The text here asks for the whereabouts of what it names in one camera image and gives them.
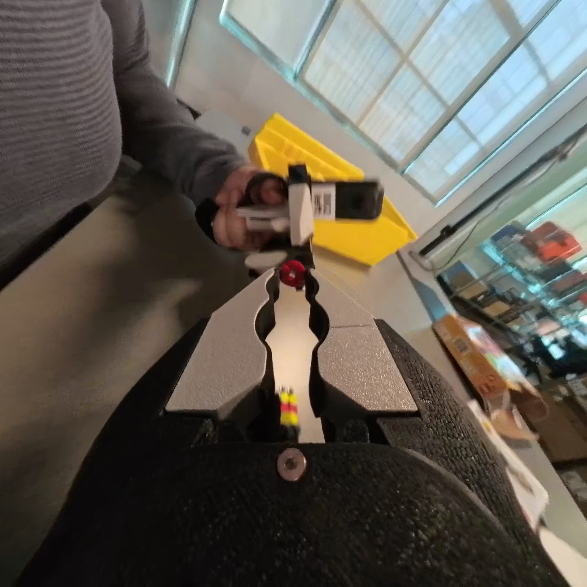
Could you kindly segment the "colourful printed leaflet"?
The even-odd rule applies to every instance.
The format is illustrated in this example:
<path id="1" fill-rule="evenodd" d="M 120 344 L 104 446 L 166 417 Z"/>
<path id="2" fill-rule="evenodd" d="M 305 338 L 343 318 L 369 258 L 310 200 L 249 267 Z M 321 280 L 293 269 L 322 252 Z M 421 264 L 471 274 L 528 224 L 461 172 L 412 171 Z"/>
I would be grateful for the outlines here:
<path id="1" fill-rule="evenodd" d="M 480 405 L 472 399 L 467 402 L 467 406 L 504 462 L 522 513 L 532 530 L 537 532 L 549 504 L 547 490 L 498 434 Z"/>

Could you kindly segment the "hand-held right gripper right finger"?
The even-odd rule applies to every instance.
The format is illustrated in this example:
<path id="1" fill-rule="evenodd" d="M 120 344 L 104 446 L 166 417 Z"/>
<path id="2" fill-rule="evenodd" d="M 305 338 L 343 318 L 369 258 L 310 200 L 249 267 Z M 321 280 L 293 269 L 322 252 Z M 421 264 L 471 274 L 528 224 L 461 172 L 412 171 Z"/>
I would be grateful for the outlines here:
<path id="1" fill-rule="evenodd" d="M 306 275 L 312 350 L 309 397 L 325 442 L 336 441 L 348 423 L 368 436 L 378 419 L 415 417 L 417 403 L 377 320 L 317 270 Z"/>

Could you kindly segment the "red round lego piece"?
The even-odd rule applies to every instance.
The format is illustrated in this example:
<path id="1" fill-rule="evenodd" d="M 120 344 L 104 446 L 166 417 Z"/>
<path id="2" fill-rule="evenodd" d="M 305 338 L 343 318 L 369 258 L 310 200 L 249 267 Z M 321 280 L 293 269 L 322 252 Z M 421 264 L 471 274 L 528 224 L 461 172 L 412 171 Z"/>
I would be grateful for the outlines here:
<path id="1" fill-rule="evenodd" d="M 280 282 L 295 290 L 303 290 L 306 283 L 306 268 L 298 260 L 287 260 L 279 269 Z"/>

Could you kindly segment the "black red yellow lego assembly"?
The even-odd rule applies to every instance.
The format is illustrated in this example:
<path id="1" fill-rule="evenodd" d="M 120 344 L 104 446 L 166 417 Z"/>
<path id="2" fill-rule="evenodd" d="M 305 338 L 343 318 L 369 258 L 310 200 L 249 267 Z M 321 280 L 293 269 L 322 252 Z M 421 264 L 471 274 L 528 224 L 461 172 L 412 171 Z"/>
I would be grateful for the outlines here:
<path id="1" fill-rule="evenodd" d="M 300 435 L 297 396 L 293 388 L 282 386 L 277 391 L 277 397 L 279 438 L 290 443 L 297 443 Z"/>

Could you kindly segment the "yellow plastic bin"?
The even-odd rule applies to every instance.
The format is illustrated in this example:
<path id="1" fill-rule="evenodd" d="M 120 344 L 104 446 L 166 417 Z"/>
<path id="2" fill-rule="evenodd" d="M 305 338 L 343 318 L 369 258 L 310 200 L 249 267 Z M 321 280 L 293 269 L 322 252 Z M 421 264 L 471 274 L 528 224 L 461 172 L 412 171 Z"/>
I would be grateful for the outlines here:
<path id="1" fill-rule="evenodd" d="M 290 165 L 305 164 L 313 179 L 362 180 L 364 172 L 275 112 L 248 147 L 253 164 L 285 177 Z M 316 220 L 313 243 L 372 267 L 415 241 L 417 234 L 384 197 L 375 220 Z"/>

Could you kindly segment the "large paned window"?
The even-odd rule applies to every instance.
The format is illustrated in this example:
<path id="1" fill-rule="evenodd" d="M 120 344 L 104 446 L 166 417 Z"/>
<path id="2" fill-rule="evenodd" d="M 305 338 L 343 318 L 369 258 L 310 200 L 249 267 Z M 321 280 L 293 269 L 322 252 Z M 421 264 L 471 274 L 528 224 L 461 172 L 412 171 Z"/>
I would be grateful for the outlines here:
<path id="1" fill-rule="evenodd" d="M 436 207 L 586 83 L 586 1 L 224 1 L 219 21 Z"/>

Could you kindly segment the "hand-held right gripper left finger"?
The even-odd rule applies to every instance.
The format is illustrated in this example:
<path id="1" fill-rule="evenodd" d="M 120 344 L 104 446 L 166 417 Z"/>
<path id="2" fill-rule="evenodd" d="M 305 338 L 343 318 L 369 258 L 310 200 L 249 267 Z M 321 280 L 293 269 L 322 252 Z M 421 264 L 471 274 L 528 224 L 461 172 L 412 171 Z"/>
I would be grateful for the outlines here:
<path id="1" fill-rule="evenodd" d="M 276 269 L 269 269 L 209 317 L 178 377 L 165 413 L 229 422 L 253 441 L 279 431 L 272 352 L 279 297 Z"/>

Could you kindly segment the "black light stand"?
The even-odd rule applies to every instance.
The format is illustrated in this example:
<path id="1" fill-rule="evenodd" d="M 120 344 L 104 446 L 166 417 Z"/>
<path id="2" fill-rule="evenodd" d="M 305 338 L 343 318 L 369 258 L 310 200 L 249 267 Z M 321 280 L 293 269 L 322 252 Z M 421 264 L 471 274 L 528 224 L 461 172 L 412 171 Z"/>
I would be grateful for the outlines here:
<path id="1" fill-rule="evenodd" d="M 425 258 L 456 235 L 472 226 L 485 214 L 491 214 L 514 194 L 538 181 L 552 167 L 570 158 L 586 142 L 586 126 L 580 127 L 559 144 L 547 134 L 539 136 L 477 189 L 465 202 L 430 231 L 419 237 L 413 250 Z"/>

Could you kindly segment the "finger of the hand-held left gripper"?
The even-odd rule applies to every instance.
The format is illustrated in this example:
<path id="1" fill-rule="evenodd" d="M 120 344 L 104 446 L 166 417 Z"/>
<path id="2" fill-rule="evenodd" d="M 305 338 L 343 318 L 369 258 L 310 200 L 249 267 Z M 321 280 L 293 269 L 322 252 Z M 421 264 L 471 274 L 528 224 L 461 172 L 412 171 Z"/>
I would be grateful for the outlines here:
<path id="1" fill-rule="evenodd" d="M 306 183 L 288 186 L 290 241 L 294 247 L 305 246 L 313 237 L 314 220 L 311 188 Z"/>

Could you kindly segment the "yellow cardboard toy box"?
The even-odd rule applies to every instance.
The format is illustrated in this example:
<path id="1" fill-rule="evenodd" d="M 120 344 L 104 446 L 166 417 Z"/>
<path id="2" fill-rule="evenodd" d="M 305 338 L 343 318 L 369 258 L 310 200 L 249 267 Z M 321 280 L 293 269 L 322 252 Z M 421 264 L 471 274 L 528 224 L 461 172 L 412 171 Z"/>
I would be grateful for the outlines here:
<path id="1" fill-rule="evenodd" d="M 514 406 L 542 420 L 548 406 L 522 370 L 479 324 L 446 314 L 433 329 L 481 398 L 487 413 Z"/>

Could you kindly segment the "person's left hand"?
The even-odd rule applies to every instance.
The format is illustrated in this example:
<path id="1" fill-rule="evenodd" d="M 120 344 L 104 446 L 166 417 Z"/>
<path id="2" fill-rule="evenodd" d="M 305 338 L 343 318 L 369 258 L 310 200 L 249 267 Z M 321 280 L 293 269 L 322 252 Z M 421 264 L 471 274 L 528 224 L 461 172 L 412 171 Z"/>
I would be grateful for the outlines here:
<path id="1" fill-rule="evenodd" d="M 212 222 L 212 231 L 219 246 L 253 252 L 261 250 L 274 238 L 275 234 L 270 231 L 249 231 L 246 220 L 237 213 L 241 200 L 246 197 L 249 182 L 260 174 L 260 169 L 253 166 L 239 167 L 225 179 L 216 194 L 214 201 L 218 211 Z M 264 179 L 253 189 L 251 199 L 259 205 L 281 205 L 284 197 L 280 181 L 273 177 Z"/>

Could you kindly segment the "metal shelf with orange boxes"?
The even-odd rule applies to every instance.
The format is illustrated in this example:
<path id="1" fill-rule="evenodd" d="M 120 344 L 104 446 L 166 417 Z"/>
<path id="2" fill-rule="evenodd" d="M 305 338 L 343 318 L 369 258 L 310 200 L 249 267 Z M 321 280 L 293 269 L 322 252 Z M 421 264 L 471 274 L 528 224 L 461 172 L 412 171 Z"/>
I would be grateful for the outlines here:
<path id="1" fill-rule="evenodd" d="M 459 312 L 511 337 L 539 338 L 561 359 L 586 349 L 586 268 L 576 238 L 553 222 L 532 230 L 512 222 L 438 271 Z"/>

